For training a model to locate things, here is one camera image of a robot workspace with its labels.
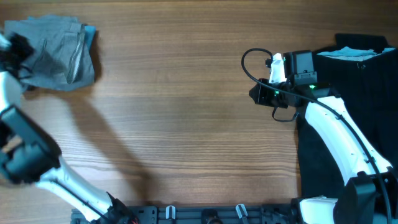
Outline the grey cotton shorts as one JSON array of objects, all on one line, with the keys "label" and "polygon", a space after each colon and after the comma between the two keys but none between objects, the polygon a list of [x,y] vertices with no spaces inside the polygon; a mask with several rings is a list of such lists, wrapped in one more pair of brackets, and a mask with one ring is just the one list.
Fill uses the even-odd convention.
[{"label": "grey cotton shorts", "polygon": [[21,69],[19,76],[25,86],[51,90],[73,91],[92,85],[95,70],[90,49],[85,44],[83,23],[7,20],[4,33],[17,33],[28,39],[34,53],[22,64],[32,69]]}]

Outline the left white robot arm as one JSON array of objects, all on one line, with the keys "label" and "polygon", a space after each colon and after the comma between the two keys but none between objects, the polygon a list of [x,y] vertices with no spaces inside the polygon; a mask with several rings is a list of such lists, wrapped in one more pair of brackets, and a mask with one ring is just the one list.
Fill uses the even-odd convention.
[{"label": "left white robot arm", "polygon": [[63,159],[55,140],[21,110],[18,73],[33,51],[19,34],[1,37],[1,146],[16,136],[21,139],[20,144],[1,152],[1,175],[12,184],[33,184],[57,195],[88,223],[133,222],[130,210],[77,174]]}]

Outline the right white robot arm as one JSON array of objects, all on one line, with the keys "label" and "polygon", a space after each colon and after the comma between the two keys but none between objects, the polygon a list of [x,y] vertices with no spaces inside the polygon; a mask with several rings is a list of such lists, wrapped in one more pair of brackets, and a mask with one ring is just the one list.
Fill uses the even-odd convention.
[{"label": "right white robot arm", "polygon": [[270,77],[257,79],[249,95],[258,105],[294,107],[318,133],[344,180],[338,198],[293,199],[290,223],[394,223],[397,221],[397,171],[366,139],[329,83],[320,83],[309,50],[269,55]]}]

